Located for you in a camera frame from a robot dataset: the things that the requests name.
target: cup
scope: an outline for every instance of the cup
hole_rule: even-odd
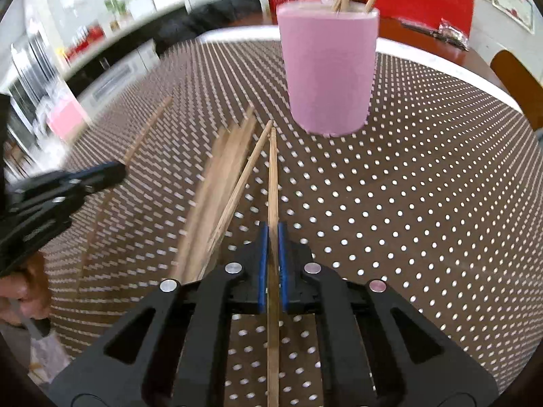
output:
[[[379,11],[351,3],[334,12],[332,4],[288,2],[277,19],[293,119],[309,133],[342,136],[368,117]]]

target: cup rim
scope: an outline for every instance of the cup rim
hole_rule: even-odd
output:
[[[373,8],[370,13],[363,11],[356,12],[334,12],[332,11],[334,1],[322,2],[321,0],[295,0],[287,1],[277,8],[278,16],[293,16],[303,17],[311,15],[315,18],[322,19],[344,19],[344,20],[368,20],[379,17],[379,9]],[[366,5],[364,3],[356,3],[351,1],[350,6],[354,6],[358,9],[363,9]]]

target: silver screw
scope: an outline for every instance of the silver screw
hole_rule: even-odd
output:
[[[322,267],[318,263],[306,263],[303,270],[308,274],[318,274],[320,271],[322,271]]]
[[[164,280],[160,284],[160,290],[162,292],[172,292],[172,291],[175,291],[176,288],[177,288],[177,282],[172,279]]]
[[[370,289],[373,292],[385,292],[387,290],[387,284],[382,280],[370,281]]]
[[[236,262],[228,263],[228,264],[224,267],[224,270],[225,270],[228,274],[237,274],[238,272],[241,272],[242,269],[243,269],[243,266],[240,265],[239,263],[236,263]]]

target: human hand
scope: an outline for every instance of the human hand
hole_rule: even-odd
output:
[[[45,258],[36,252],[26,261],[22,271],[0,278],[0,319],[15,326],[21,324],[9,303],[10,298],[20,301],[21,312],[28,318],[49,316],[51,293],[44,267]]]

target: brown tablecloth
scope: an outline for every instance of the brown tablecloth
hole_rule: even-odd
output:
[[[278,128],[280,215],[315,260],[355,282],[383,278],[490,371],[503,390],[541,337],[543,158],[526,119],[485,92],[379,55],[368,123],[327,139],[292,120],[277,42],[186,43],[130,87],[75,144],[68,169],[124,155],[173,105],[115,189],[78,295],[99,198],[47,246],[53,322],[77,356],[167,276],[219,127],[256,106]],[[263,152],[222,246],[267,218]],[[284,317],[281,403],[322,405],[311,317]],[[265,405],[265,317],[234,316],[225,405]]]

